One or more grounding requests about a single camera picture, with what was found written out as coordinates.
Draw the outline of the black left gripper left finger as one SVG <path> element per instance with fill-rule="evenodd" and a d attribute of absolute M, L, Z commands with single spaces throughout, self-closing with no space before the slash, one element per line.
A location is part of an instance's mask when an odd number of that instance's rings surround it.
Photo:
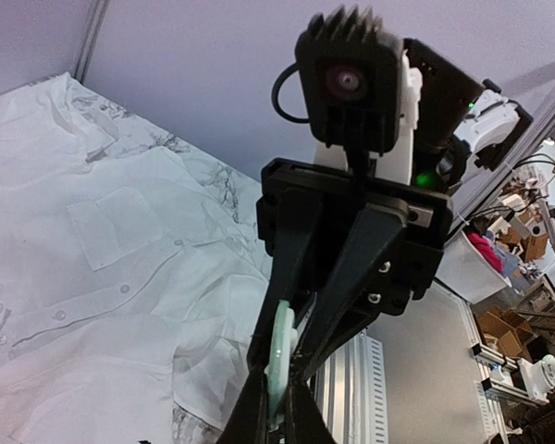
<path fill-rule="evenodd" d="M 263 444 L 267 438 L 267 379 L 265 369 L 251 369 L 217 444 Z"/>

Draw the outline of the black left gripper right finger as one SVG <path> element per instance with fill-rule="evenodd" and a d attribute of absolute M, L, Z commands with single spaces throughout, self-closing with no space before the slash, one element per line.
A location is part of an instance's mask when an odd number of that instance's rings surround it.
<path fill-rule="evenodd" d="M 335 444 L 313 393 L 298 368 L 289 368 L 283 399 L 284 435 L 287 444 Z"/>

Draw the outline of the white button shirt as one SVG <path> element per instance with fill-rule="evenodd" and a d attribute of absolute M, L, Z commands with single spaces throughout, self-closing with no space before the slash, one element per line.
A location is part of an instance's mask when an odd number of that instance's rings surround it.
<path fill-rule="evenodd" d="M 0 96 L 0 443 L 213 443 L 261 188 L 69 75 Z"/>

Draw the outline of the green red round brooch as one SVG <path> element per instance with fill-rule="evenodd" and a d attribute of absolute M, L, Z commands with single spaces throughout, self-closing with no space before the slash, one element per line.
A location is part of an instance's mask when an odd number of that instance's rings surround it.
<path fill-rule="evenodd" d="M 294 326 L 295 313 L 290 303 L 281 300 L 272 329 L 267 379 L 267 426 L 275 431 L 284 421 L 284 399 L 289 383 L 290 358 L 296 349 L 299 334 Z"/>

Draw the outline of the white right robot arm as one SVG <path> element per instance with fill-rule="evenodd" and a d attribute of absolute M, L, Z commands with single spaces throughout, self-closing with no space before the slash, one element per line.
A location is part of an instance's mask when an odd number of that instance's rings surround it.
<path fill-rule="evenodd" d="M 273 266 L 247 364 L 301 379 L 425 295 L 468 161 L 496 167 L 531 119 L 493 82 L 384 31 L 315 24 L 293 74 L 324 148 L 312 164 L 263 169 L 257 219 Z"/>

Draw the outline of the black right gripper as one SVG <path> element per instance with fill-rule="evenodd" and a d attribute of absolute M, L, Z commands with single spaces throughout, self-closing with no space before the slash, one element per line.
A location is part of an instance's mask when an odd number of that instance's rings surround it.
<path fill-rule="evenodd" d="M 322 290 L 290 364 L 307 380 L 375 318 L 352 307 L 366 311 L 369 295 L 378 294 L 380 312 L 401 315 L 424 297 L 450 229 L 450 197 L 384 179 L 358 185 L 344 171 L 286 159 L 271 161 L 261 179 L 258 233 L 273 264 L 247 364 L 268 364 L 280 301 L 292 301 L 297 288 L 301 297 Z M 378 207 L 360 211 L 368 204 Z M 407 215 L 386 210 L 397 207 Z M 378 271 L 386 261 L 388 272 Z"/>

